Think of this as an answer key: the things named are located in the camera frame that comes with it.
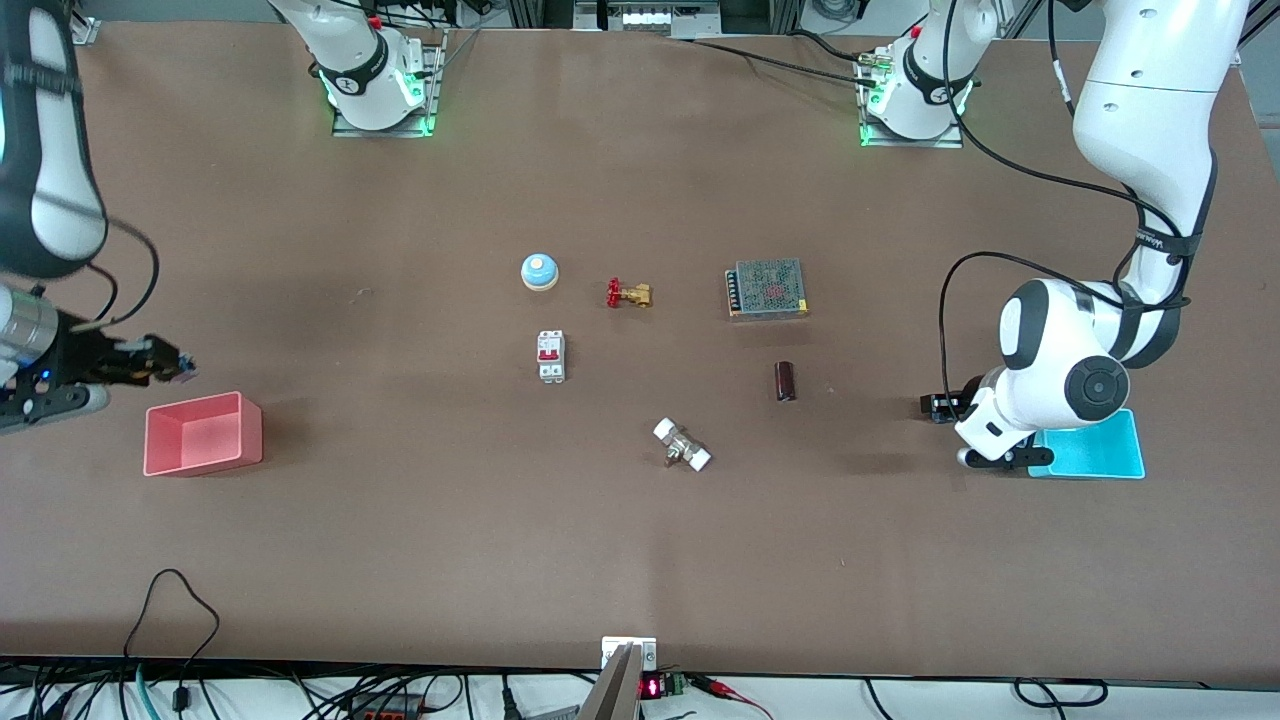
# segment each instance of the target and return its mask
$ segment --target electrical cord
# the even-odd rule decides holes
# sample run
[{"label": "electrical cord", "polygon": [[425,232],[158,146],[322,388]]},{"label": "electrical cord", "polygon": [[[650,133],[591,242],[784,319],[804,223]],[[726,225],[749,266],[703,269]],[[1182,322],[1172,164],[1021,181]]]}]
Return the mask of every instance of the electrical cord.
[{"label": "electrical cord", "polygon": [[1062,102],[1066,111],[1075,117],[1075,101],[1071,100],[1071,88],[1066,85],[1066,76],[1062,74],[1062,60],[1057,56],[1057,33],[1053,31],[1053,5],[1057,0],[1048,0],[1048,9],[1044,22],[1048,24],[1048,56],[1053,60],[1053,74],[1057,76],[1057,87],[1062,92]]},{"label": "electrical cord", "polygon": [[475,710],[471,707],[471,679],[462,675],[462,694],[467,696],[467,720],[476,720]]},{"label": "electrical cord", "polygon": [[[365,8],[362,5],[357,5],[356,3],[348,3],[347,0],[329,0],[329,1],[333,3],[334,5],[342,5],[343,8],[351,8],[352,10],[360,10],[361,13],[365,13],[366,18],[369,17],[369,8]],[[390,20],[392,18],[396,18],[397,20],[417,20],[419,19],[419,18],[415,18],[413,15],[406,15],[406,14],[402,14],[402,13],[392,13],[392,12],[389,12],[387,9],[383,9],[381,14],[384,17],[387,17],[388,20]]]},{"label": "electrical cord", "polygon": [[516,696],[511,692],[511,683],[507,674],[502,674],[502,720],[525,720],[516,705]]},{"label": "electrical cord", "polygon": [[[946,22],[946,27],[945,27],[943,37],[942,37],[942,82],[945,83],[945,87],[951,87],[951,68],[950,68],[950,51],[951,51],[951,47],[950,47],[950,41],[951,41],[951,24],[955,20],[956,4],[957,4],[957,0],[951,0],[950,6],[947,8],[947,22]],[[947,94],[947,105],[951,109],[951,117],[956,122],[956,126],[960,128],[960,132],[964,133],[964,136],[968,137],[969,141],[973,142],[979,150],[982,150],[984,154],[987,154],[988,156],[993,158],[995,160],[1000,161],[1001,164],[1004,164],[1004,165],[1006,165],[1009,168],[1016,169],[1019,172],[1030,174],[1032,177],[1037,177],[1037,178],[1042,178],[1042,179],[1048,179],[1051,182],[1057,182],[1057,183],[1061,183],[1061,184],[1069,184],[1071,187],[1080,187],[1080,188],[1084,188],[1084,190],[1096,190],[1098,192],[1102,192],[1103,195],[1111,195],[1111,196],[1115,196],[1115,197],[1124,199],[1124,200],[1132,202],[1134,206],[1137,206],[1139,209],[1139,213],[1140,213],[1140,210],[1148,210],[1148,211],[1153,213],[1156,217],[1158,217],[1161,220],[1164,220],[1165,224],[1175,234],[1178,234],[1176,225],[1172,223],[1172,220],[1169,219],[1167,215],[1165,215],[1164,213],[1161,213],[1157,208],[1155,208],[1155,206],[1144,202],[1142,199],[1137,197],[1137,195],[1134,195],[1133,191],[1129,190],[1128,187],[1125,187],[1125,190],[1129,191],[1129,195],[1125,195],[1123,192],[1117,192],[1117,191],[1111,190],[1108,187],[1096,186],[1096,184],[1092,184],[1092,183],[1083,183],[1083,182],[1079,182],[1079,181],[1073,181],[1073,179],[1069,179],[1069,178],[1062,178],[1062,177],[1051,176],[1051,174],[1047,174],[1047,173],[1041,173],[1038,170],[1032,170],[1032,169],[1025,168],[1025,167],[1018,164],[1018,163],[1014,163],[1012,160],[1009,160],[1009,159],[1001,156],[1000,154],[995,152],[993,150],[991,150],[989,147],[987,147],[986,145],[983,145],[969,131],[968,126],[964,123],[964,119],[960,117],[960,111],[959,111],[959,109],[956,108],[956,104],[955,104],[955,96],[951,92]],[[1134,255],[1134,252],[1137,250],[1138,250],[1138,241],[1135,240],[1134,243],[1130,246],[1129,251],[1120,260],[1120,264],[1116,265],[1115,270],[1111,274],[1111,287],[1115,291],[1115,293],[1116,293],[1117,297],[1124,297],[1124,292],[1120,288],[1120,273],[1123,272],[1124,266],[1128,265],[1128,263],[1133,259],[1133,255]],[[1079,281],[1076,281],[1076,279],[1074,279],[1074,278],[1071,278],[1069,275],[1065,275],[1062,273],[1059,273],[1056,270],[1046,268],[1044,265],[1041,265],[1041,264],[1034,263],[1032,260],[1027,260],[1024,258],[1019,258],[1016,255],[1010,255],[1007,252],[978,251],[978,252],[970,252],[970,254],[960,258],[959,260],[956,260],[951,265],[951,269],[947,270],[946,278],[942,281],[942,290],[938,292],[938,355],[940,355],[940,361],[941,361],[940,364],[941,364],[941,369],[942,369],[942,395],[946,398],[947,413],[950,413],[951,419],[954,421],[957,421],[957,423],[960,421],[960,418],[959,418],[959,414],[956,413],[955,405],[952,402],[954,396],[951,393],[951,384],[950,384],[948,370],[947,370],[946,299],[947,299],[947,288],[951,286],[951,278],[955,277],[956,270],[959,270],[960,266],[964,265],[966,261],[977,259],[977,258],[996,258],[996,259],[1000,259],[1000,260],[1006,260],[1006,261],[1010,261],[1010,263],[1016,263],[1019,265],[1034,269],[1034,270],[1037,270],[1039,273],[1044,273],[1044,274],[1047,274],[1047,275],[1050,275],[1050,277],[1052,277],[1055,279],[1065,282],[1065,283],[1070,284],[1076,292],[1082,292],[1084,295],[1088,295],[1089,297],[1093,297],[1094,300],[1098,300],[1098,301],[1101,301],[1101,302],[1103,302],[1106,305],[1110,305],[1112,307],[1116,307],[1119,310],[1125,310],[1125,305],[1121,301],[1115,300],[1115,299],[1112,299],[1112,297],[1110,297],[1107,295],[1103,295],[1103,293],[1093,290],[1092,287],[1089,287],[1089,286],[1087,286],[1087,284],[1084,284],[1084,283],[1082,283],[1082,282],[1079,282]],[[1190,302],[1190,299],[1184,297],[1183,296],[1183,291],[1185,290],[1187,277],[1189,274],[1189,270],[1190,270],[1190,260],[1189,259],[1184,259],[1183,264],[1181,264],[1181,268],[1179,269],[1178,281],[1175,282],[1172,291],[1169,293],[1169,297],[1166,297],[1161,302],[1157,302],[1157,304],[1153,304],[1153,305],[1149,305],[1149,304],[1144,302],[1144,304],[1142,304],[1138,307],[1138,310],[1140,313],[1149,313],[1149,311],[1172,310],[1172,309],[1187,306]]]},{"label": "electrical cord", "polygon": [[142,710],[147,712],[147,717],[160,720],[160,714],[156,712],[156,706],[151,702],[151,693],[147,692],[147,683],[142,678],[141,662],[133,669],[133,684],[137,685],[138,698],[142,700]]},{"label": "electrical cord", "polygon": [[[942,36],[942,82],[943,82],[943,87],[951,87],[951,61],[950,61],[951,60],[951,26],[955,22],[955,14],[956,14],[956,5],[957,4],[959,4],[959,0],[951,0],[950,6],[947,8],[947,22],[946,22],[946,27],[945,27],[943,36]],[[1005,158],[1004,155],[996,152],[991,147],[987,147],[986,143],[983,143],[980,140],[978,140],[973,135],[973,132],[969,129],[969,126],[965,124],[964,118],[960,117],[960,110],[959,110],[959,108],[956,108],[955,94],[947,92],[946,96],[947,96],[947,106],[951,109],[951,118],[955,120],[956,127],[960,129],[960,133],[964,135],[964,137],[968,138],[969,142],[972,142],[974,145],[974,147],[977,147],[978,150],[980,150],[982,152],[984,152],[987,156],[989,156],[991,159],[996,160],[1001,165],[1005,165],[1006,168],[1011,168],[1011,169],[1018,170],[1020,173],[1025,173],[1028,176],[1032,176],[1033,178],[1038,178],[1038,179],[1043,179],[1043,181],[1048,181],[1048,182],[1056,182],[1059,184],[1065,184],[1065,186],[1069,186],[1069,187],[1076,187],[1076,188],[1080,188],[1080,190],[1091,190],[1093,192],[1100,192],[1102,195],[1108,195],[1111,197],[1119,197],[1120,200],[1124,200],[1125,202],[1132,202],[1133,205],[1137,205],[1138,208],[1140,208],[1140,209],[1151,213],[1152,215],[1160,218],[1161,222],[1164,222],[1169,227],[1170,232],[1174,236],[1179,236],[1179,237],[1181,236],[1181,233],[1178,231],[1178,225],[1175,225],[1174,222],[1171,219],[1169,219],[1169,215],[1166,215],[1164,211],[1161,211],[1155,205],[1151,205],[1149,202],[1142,200],[1140,197],[1135,197],[1133,195],[1126,195],[1124,192],[1120,192],[1119,190],[1112,190],[1110,187],[1103,187],[1101,184],[1094,184],[1094,183],[1091,183],[1091,182],[1083,182],[1083,181],[1078,181],[1078,179],[1065,178],[1065,177],[1061,177],[1061,176],[1055,176],[1055,174],[1051,174],[1051,173],[1043,173],[1041,170],[1034,170],[1032,168],[1028,168],[1027,165],[1015,163],[1015,161]]]},{"label": "electrical cord", "polygon": [[[1032,684],[1032,685],[1036,685],[1037,688],[1039,688],[1039,691],[1042,693],[1044,693],[1044,697],[1048,698],[1048,702],[1036,701],[1036,700],[1032,700],[1032,698],[1027,697],[1027,694],[1023,693],[1023,684],[1024,683]],[[1094,698],[1066,701],[1066,700],[1059,700],[1057,696],[1053,694],[1053,691],[1051,691],[1050,687],[1043,680],[1038,680],[1036,678],[1015,678],[1014,679],[1014,694],[1018,696],[1018,700],[1020,700],[1025,705],[1029,705],[1032,707],[1037,707],[1039,710],[1055,710],[1057,712],[1059,720],[1066,720],[1066,708],[1068,707],[1074,707],[1074,708],[1097,707],[1097,706],[1102,705],[1103,702],[1106,702],[1107,697],[1110,697],[1110,694],[1111,694],[1111,688],[1110,688],[1110,685],[1107,685],[1107,683],[1105,680],[1091,680],[1091,682],[1088,682],[1085,684],[1089,685],[1089,687],[1100,688],[1102,692],[1098,694],[1098,697],[1094,697]]]},{"label": "electrical cord", "polygon": [[796,28],[796,29],[788,32],[787,35],[792,36],[792,37],[808,37],[809,40],[814,41],[818,45],[818,47],[822,47],[823,51],[827,53],[828,55],[832,55],[835,58],[840,58],[841,60],[849,60],[850,63],[856,63],[858,61],[858,55],[860,55],[859,53],[845,53],[842,50],[837,50],[837,49],[832,47],[832,45],[829,42],[827,42],[827,40],[824,37],[822,37],[820,35],[814,33],[814,32],[809,32],[809,31],[803,29],[803,28]]},{"label": "electrical cord", "polygon": [[755,702],[754,700],[744,696],[742,693],[735,691],[733,688],[728,687],[726,683],[722,683],[719,680],[713,680],[712,678],[708,678],[707,675],[701,675],[698,673],[685,673],[685,678],[689,680],[690,685],[703,691],[704,693],[712,697],[719,700],[727,700],[731,702],[740,702],[742,705],[749,705],[763,712],[764,716],[768,717],[769,720],[773,720],[773,714],[769,712],[768,708]]},{"label": "electrical cord", "polygon": [[[187,693],[186,684],[184,684],[186,675],[187,675],[187,669],[191,666],[192,661],[196,660],[196,656],[198,656],[201,652],[204,652],[204,650],[206,647],[209,647],[209,643],[211,643],[214,641],[214,637],[218,635],[218,630],[223,625],[223,619],[221,619],[221,616],[218,615],[218,611],[214,610],[214,606],[209,605],[205,601],[205,598],[200,597],[200,594],[197,594],[196,591],[192,589],[191,582],[187,580],[187,575],[182,574],[182,570],[178,570],[177,568],[165,568],[164,570],[160,570],[159,573],[156,573],[155,575],[152,575],[151,577],[151,582],[147,584],[147,594],[142,600],[142,611],[138,612],[138,619],[134,620],[133,628],[129,629],[129,634],[124,638],[124,647],[122,648],[120,655],[125,660],[129,660],[129,657],[131,657],[129,656],[129,644],[133,642],[133,638],[138,633],[138,628],[142,626],[143,618],[146,618],[146,615],[147,615],[147,607],[151,605],[151,593],[155,592],[156,583],[164,575],[174,575],[179,580],[182,580],[182,587],[186,588],[187,594],[191,597],[191,600],[196,601],[196,603],[200,605],[202,609],[205,609],[205,611],[209,612],[209,616],[214,619],[214,626],[212,626],[211,630],[209,630],[209,635],[205,637],[204,642],[201,642],[200,646],[196,647],[196,650],[187,657],[186,662],[183,662],[182,667],[178,670],[178,688],[174,691],[174,700],[175,700],[174,705],[178,708],[178,716],[179,716],[179,720],[180,720],[182,711],[184,710],[186,703],[189,702],[188,693]],[[156,716],[156,714],[155,714],[155,707],[151,705],[151,698],[146,694],[146,687],[142,683],[142,664],[141,662],[137,665],[137,667],[134,670],[134,674],[136,674],[136,682],[138,684],[138,693],[142,696],[142,707],[143,707],[143,710],[147,711],[147,715],[151,717],[151,720],[160,720]]]},{"label": "electrical cord", "polygon": [[908,28],[906,28],[906,29],[904,29],[902,32],[900,32],[900,33],[899,33],[897,36],[899,36],[899,37],[905,37],[905,36],[906,36],[906,33],[909,33],[909,32],[911,32],[913,29],[915,29],[915,26],[918,26],[918,24],[923,23],[923,22],[924,22],[924,20],[925,20],[925,19],[927,19],[928,17],[929,17],[929,14],[928,14],[928,13],[924,13],[923,15],[920,15],[920,18],[919,18],[918,20],[915,20],[914,23],[911,23],[910,26],[908,26]]},{"label": "electrical cord", "polygon": [[111,295],[110,295],[110,297],[106,299],[106,305],[102,305],[102,309],[99,310],[97,315],[93,318],[93,322],[97,322],[97,320],[101,320],[102,318],[105,318],[106,314],[111,311],[111,306],[115,305],[115,299],[119,297],[119,295],[120,295],[120,283],[118,283],[115,281],[115,275],[113,275],[111,273],[104,270],[102,268],[99,268],[93,263],[87,263],[84,266],[90,272],[97,273],[99,275],[101,275],[111,286]]},{"label": "electrical cord", "polygon": [[494,17],[489,18],[488,20],[481,18],[480,20],[476,22],[476,24],[471,26],[471,28],[470,28],[471,29],[471,35],[468,35],[467,38],[462,41],[462,45],[458,45],[458,49],[453,51],[453,55],[449,55],[448,58],[444,59],[444,64],[440,65],[440,72],[443,73],[444,68],[448,68],[449,63],[452,63],[453,60],[456,60],[457,56],[461,55],[462,51],[467,49],[467,45],[471,45],[471,42],[475,41],[475,38],[480,35],[480,29],[484,28],[484,26],[486,26],[486,24],[497,20],[499,17],[502,17],[502,15],[494,15]]},{"label": "electrical cord", "polygon": [[[969,260],[974,260],[974,259],[978,259],[978,258],[995,258],[997,260],[1006,260],[1009,263],[1015,263],[1018,265],[1023,265],[1025,268],[1030,268],[1030,269],[1033,269],[1033,270],[1036,270],[1038,273],[1043,273],[1043,274],[1046,274],[1046,275],[1048,275],[1048,277],[1051,277],[1053,279],[1062,281],[1066,284],[1071,286],[1075,291],[1082,292],[1084,295],[1088,295],[1089,297],[1092,297],[1092,299],[1094,299],[1094,300],[1097,300],[1100,302],[1105,302],[1107,305],[1111,305],[1112,307],[1124,309],[1124,304],[1123,302],[1112,299],[1111,296],[1103,295],[1103,293],[1098,292],[1097,290],[1093,290],[1092,287],[1082,283],[1080,281],[1078,281],[1075,278],[1064,275],[1062,273],[1059,273],[1057,270],[1053,270],[1051,268],[1046,268],[1044,265],[1041,265],[1039,263],[1034,263],[1032,260],[1027,260],[1025,258],[1019,258],[1016,255],[1010,255],[1007,252],[996,252],[996,251],[991,251],[991,250],[979,250],[977,252],[970,252],[970,254],[960,258],[955,263],[952,263],[951,264],[951,269],[947,270],[947,275],[942,281],[942,290],[938,292],[938,355],[941,356],[941,360],[942,360],[942,388],[943,388],[942,393],[943,393],[943,396],[947,400],[946,405],[947,405],[947,411],[951,414],[951,419],[955,420],[955,421],[957,421],[957,423],[960,421],[960,418],[956,414],[955,406],[951,402],[951,398],[952,398],[951,383],[950,383],[950,378],[948,378],[948,373],[947,373],[947,328],[946,328],[947,288],[951,287],[951,278],[955,277],[956,270],[959,270],[960,266],[964,265],[965,263],[968,263]],[[1185,278],[1185,272],[1181,274],[1181,278]],[[1190,302],[1190,299],[1180,297],[1179,300],[1170,301],[1170,302],[1162,302],[1162,304],[1158,304],[1158,305],[1147,305],[1147,306],[1144,306],[1146,309],[1143,311],[1146,313],[1146,311],[1148,311],[1148,309],[1149,310],[1172,310],[1175,307],[1184,307],[1189,302]]]},{"label": "electrical cord", "polygon": [[829,78],[829,79],[838,79],[841,82],[849,82],[849,83],[852,83],[852,85],[861,85],[864,87],[874,87],[876,86],[876,82],[872,81],[870,78],[858,78],[858,77],[854,77],[854,76],[842,76],[840,73],[831,73],[831,72],[827,72],[827,70],[819,70],[817,68],[806,68],[804,65],[796,65],[794,63],[787,63],[785,60],[778,60],[776,58],[767,58],[764,55],[756,55],[755,53],[749,53],[746,50],[739,50],[737,47],[727,47],[724,45],[716,45],[714,42],[699,42],[696,40],[681,40],[680,42],[687,42],[687,44],[698,46],[698,47],[712,47],[712,49],[719,50],[722,53],[728,53],[731,55],[737,55],[740,58],[746,58],[749,60],[759,60],[760,63],[767,63],[769,65],[777,65],[780,68],[785,68],[785,69],[794,70],[794,72],[797,72],[797,73],[806,73],[806,74],[824,77],[824,78]]},{"label": "electrical cord", "polygon": [[[458,682],[458,692],[453,693],[453,697],[449,698],[449,702],[445,702],[439,707],[429,707],[426,705],[426,693],[431,692],[431,685],[434,685],[436,680],[439,680],[440,678],[449,678],[449,676],[452,676]],[[434,675],[430,680],[426,682],[426,687],[422,688],[422,703],[421,703],[422,714],[430,715],[433,712],[443,712],[457,705],[460,700],[462,700],[462,675]]]},{"label": "electrical cord", "polygon": [[218,707],[214,706],[214,698],[209,694],[209,688],[205,687],[205,678],[201,675],[196,680],[200,683],[200,694],[205,696],[205,705],[209,706],[209,714],[214,716],[214,720],[223,720],[221,715],[218,714]]},{"label": "electrical cord", "polygon": [[151,278],[147,281],[147,288],[146,288],[146,291],[143,291],[142,297],[138,299],[138,301],[133,305],[133,307],[131,307],[125,314],[118,315],[115,318],[111,318],[110,320],[97,319],[97,320],[95,320],[92,323],[83,323],[81,325],[74,325],[74,327],[72,327],[72,332],[73,333],[79,333],[79,332],[95,331],[95,329],[110,327],[110,325],[116,325],[116,324],[123,323],[124,320],[128,320],[129,318],[137,315],[138,310],[142,310],[142,306],[146,305],[148,300],[151,300],[151,293],[155,292],[156,283],[160,282],[160,252],[156,250],[155,242],[152,242],[151,238],[147,237],[147,233],[142,232],[141,229],[138,229],[137,227],[134,227],[133,224],[131,224],[131,223],[128,223],[125,220],[122,220],[122,219],[111,217],[111,215],[105,215],[105,218],[104,218],[104,215],[102,215],[102,213],[100,210],[93,210],[91,208],[84,208],[83,205],[79,205],[77,202],[72,202],[70,200],[65,200],[65,199],[59,197],[56,195],[50,195],[47,192],[36,191],[32,195],[32,197],[36,197],[38,200],[44,200],[45,202],[50,202],[52,205],[56,205],[56,206],[61,208],[63,210],[68,210],[70,213],[74,213],[77,215],[84,217],[84,218],[88,218],[88,219],[95,220],[95,222],[105,219],[109,228],[119,229],[119,231],[124,232],[125,234],[133,237],[140,243],[142,243],[143,247],[146,247],[147,254],[150,254],[150,256],[151,256]]},{"label": "electrical cord", "polygon": [[893,716],[888,714],[888,710],[884,710],[884,705],[879,701],[879,696],[876,694],[876,685],[872,684],[872,679],[863,678],[863,682],[867,683],[867,692],[872,694],[872,703],[876,706],[876,712],[879,712],[881,717],[884,720],[893,720]]}]

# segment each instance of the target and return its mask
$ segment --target brown table surface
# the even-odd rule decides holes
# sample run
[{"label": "brown table surface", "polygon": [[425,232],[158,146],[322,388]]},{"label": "brown table surface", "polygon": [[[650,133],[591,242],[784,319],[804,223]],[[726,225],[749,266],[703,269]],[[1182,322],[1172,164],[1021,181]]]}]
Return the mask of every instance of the brown table surface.
[{"label": "brown table surface", "polygon": [[[1079,81],[1092,50],[1065,51]],[[108,24],[82,53],[102,192],[164,259],[123,331],[202,375],[0,442],[0,652],[119,652],[173,565],[221,611],[215,656],[588,667],[631,633],[721,671],[1280,679],[1280,193],[1235,72],[1194,304],[1133,377],[1148,477],[1105,483],[964,471],[915,398],[940,387],[957,256],[1105,277],[1125,204],[973,149],[860,149],[847,86],[646,35],[485,33],[425,141],[330,138],[307,61],[268,24]],[[982,74],[975,132],[1105,179],[1042,44],[995,45]],[[534,251],[561,263],[552,292],[520,283]],[[780,256],[812,318],[730,324],[723,270]],[[131,302],[145,255],[122,236],[101,261]],[[654,306],[605,309],[612,275]],[[957,384],[998,361],[1025,277],[959,275]],[[51,288],[84,313],[104,295]],[[549,328],[562,386],[535,375]],[[142,478],[145,409],[230,389],[262,406],[265,462]],[[664,415],[707,471],[663,469]],[[154,612],[140,653],[207,630],[177,584]]]}]

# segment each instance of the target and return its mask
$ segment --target white robotic arm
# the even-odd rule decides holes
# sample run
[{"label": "white robotic arm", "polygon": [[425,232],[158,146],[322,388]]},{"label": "white robotic arm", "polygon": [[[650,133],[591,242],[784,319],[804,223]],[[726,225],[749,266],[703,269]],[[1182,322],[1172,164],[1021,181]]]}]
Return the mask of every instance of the white robotic arm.
[{"label": "white robotic arm", "polygon": [[[878,91],[869,95],[867,111],[901,137],[929,140],[951,127],[947,83],[942,81],[950,6],[951,0],[931,0],[919,37],[904,35],[888,47],[877,49],[877,55],[891,59],[891,67]],[[956,105],[964,108],[978,60],[996,37],[997,19],[992,0],[959,0],[955,13],[946,42],[947,69]]]},{"label": "white robotic arm", "polygon": [[987,460],[1037,430],[1079,428],[1120,410],[1126,369],[1156,361],[1178,336],[1212,200],[1210,111],[1247,0],[1100,1],[1107,27],[1078,102],[1075,141],[1169,223],[1142,211],[1124,278],[1085,283],[1115,305],[1059,279],[1030,281],[1009,300],[1000,318],[1005,364],[980,380],[956,424]]},{"label": "white robotic arm", "polygon": [[422,41],[389,27],[374,29],[355,6],[329,0],[269,3],[302,36],[329,101],[352,126],[387,129],[426,101],[421,83],[411,77],[422,72]]},{"label": "white robotic arm", "polygon": [[[0,270],[61,278],[102,247],[108,219],[88,159],[79,74],[60,0],[0,3]],[[110,338],[42,290],[0,283],[0,434],[100,410],[106,384],[184,379],[189,357],[155,336]]]}]

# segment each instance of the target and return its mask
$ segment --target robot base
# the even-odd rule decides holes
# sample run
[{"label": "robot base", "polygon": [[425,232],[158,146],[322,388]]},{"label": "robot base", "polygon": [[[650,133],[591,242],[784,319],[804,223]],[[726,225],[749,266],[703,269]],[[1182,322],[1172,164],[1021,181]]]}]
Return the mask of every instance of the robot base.
[{"label": "robot base", "polygon": [[[878,68],[865,68],[860,63],[854,63],[854,76],[859,78],[869,78],[877,82],[883,82],[883,70],[879,69],[879,76],[877,77]],[[964,137],[960,135],[960,127],[955,123],[947,127],[947,129],[937,136],[927,140],[911,140],[909,137],[902,137],[896,132],[888,129],[884,123],[876,115],[867,111],[867,106],[870,104],[879,102],[877,97],[877,88],[869,88],[858,86],[858,135],[859,142],[863,147],[963,147]]]},{"label": "robot base", "polygon": [[379,131],[361,129],[347,122],[330,97],[334,137],[431,137],[435,135],[435,117],[440,108],[440,85],[444,79],[444,50],[448,36],[440,45],[422,45],[417,38],[408,38],[402,51],[406,54],[408,70],[402,76],[403,90],[415,100],[424,101],[404,119]]}]

